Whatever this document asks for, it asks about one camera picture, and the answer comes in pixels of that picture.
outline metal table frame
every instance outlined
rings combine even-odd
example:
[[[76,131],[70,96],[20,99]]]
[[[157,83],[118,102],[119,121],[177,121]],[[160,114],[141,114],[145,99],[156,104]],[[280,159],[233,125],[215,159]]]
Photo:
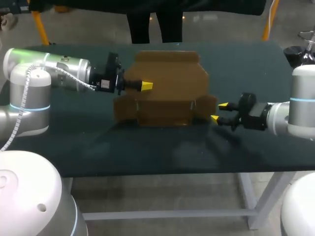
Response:
[[[203,210],[156,210],[83,213],[85,220],[114,220],[141,218],[174,217],[220,217],[246,216],[249,229],[256,230],[263,226],[269,213],[277,203],[296,172],[275,172],[261,197],[254,194],[249,173],[238,173],[239,183],[245,202],[244,209],[203,209]],[[65,179],[71,190],[73,178]]]

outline coiled cable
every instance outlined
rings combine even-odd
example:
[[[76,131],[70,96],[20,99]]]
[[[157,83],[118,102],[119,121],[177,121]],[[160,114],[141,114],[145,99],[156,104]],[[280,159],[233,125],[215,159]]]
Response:
[[[10,138],[8,139],[8,141],[5,143],[5,145],[0,149],[0,151],[5,151],[8,149],[8,147],[11,145],[11,143],[13,142],[18,130],[19,130],[19,127],[20,127],[20,124],[21,124],[21,120],[22,120],[22,116],[23,116],[23,113],[24,113],[24,109],[25,109],[25,104],[26,104],[26,98],[27,98],[27,95],[28,95],[28,90],[29,90],[29,85],[30,85],[30,80],[31,80],[31,72],[32,70],[36,69],[36,68],[43,68],[43,67],[49,67],[49,68],[52,68],[56,71],[59,71],[61,72],[62,74],[64,74],[65,76],[68,76],[70,77],[71,79],[73,79],[74,81],[76,81],[77,83],[81,84],[82,86],[84,87],[87,87],[88,89],[90,90],[93,90],[95,91],[95,88],[94,86],[91,86],[87,83],[84,83],[83,81],[79,80],[78,78],[76,78],[75,76],[71,75],[69,72],[59,68],[59,67],[56,67],[56,66],[51,66],[51,65],[45,65],[45,64],[33,64],[31,65],[27,70],[26,70],[26,79],[25,79],[25,85],[24,85],[24,90],[23,90],[23,95],[22,95],[22,101],[21,101],[21,106],[20,106],[20,111],[19,111],[19,114],[18,114],[18,117],[16,119],[16,122],[15,122],[15,125],[14,125],[14,128],[13,128],[13,131],[10,135]]]

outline cardboard box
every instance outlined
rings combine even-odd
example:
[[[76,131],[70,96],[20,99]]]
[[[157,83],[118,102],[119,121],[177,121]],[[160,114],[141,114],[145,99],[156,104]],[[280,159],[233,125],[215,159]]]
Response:
[[[210,120],[217,99],[208,94],[209,76],[197,52],[142,51],[125,79],[153,83],[144,92],[126,89],[114,100],[117,122],[136,119],[143,126],[190,125],[194,118]]]

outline gray floor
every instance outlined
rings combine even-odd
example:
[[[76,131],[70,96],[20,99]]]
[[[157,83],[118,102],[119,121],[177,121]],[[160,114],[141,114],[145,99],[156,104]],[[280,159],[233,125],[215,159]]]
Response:
[[[315,23],[315,4],[309,0],[283,0],[280,3],[271,39],[285,48],[303,45],[298,31],[311,30]],[[267,12],[244,16],[222,12],[184,14],[183,39],[192,41],[260,40]],[[152,43],[160,43],[156,16],[150,24]],[[7,49],[41,44],[31,15],[18,16],[17,26],[0,32],[3,43],[0,60]],[[45,12],[42,19],[51,42],[58,44],[129,44],[124,15],[73,10],[67,14]],[[298,173],[295,179],[304,175]],[[251,174],[255,193],[260,196],[271,173]],[[77,178],[73,191],[83,212],[154,209],[236,208],[242,206],[234,174],[170,175]],[[281,200],[265,227],[249,231],[241,217],[144,219],[88,222],[91,236],[279,236]]]

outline person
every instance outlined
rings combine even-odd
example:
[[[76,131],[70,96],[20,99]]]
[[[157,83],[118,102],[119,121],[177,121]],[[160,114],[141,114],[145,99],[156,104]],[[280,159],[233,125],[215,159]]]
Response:
[[[150,13],[127,14],[132,43],[150,43]],[[163,43],[182,42],[183,12],[159,11],[157,20]]]

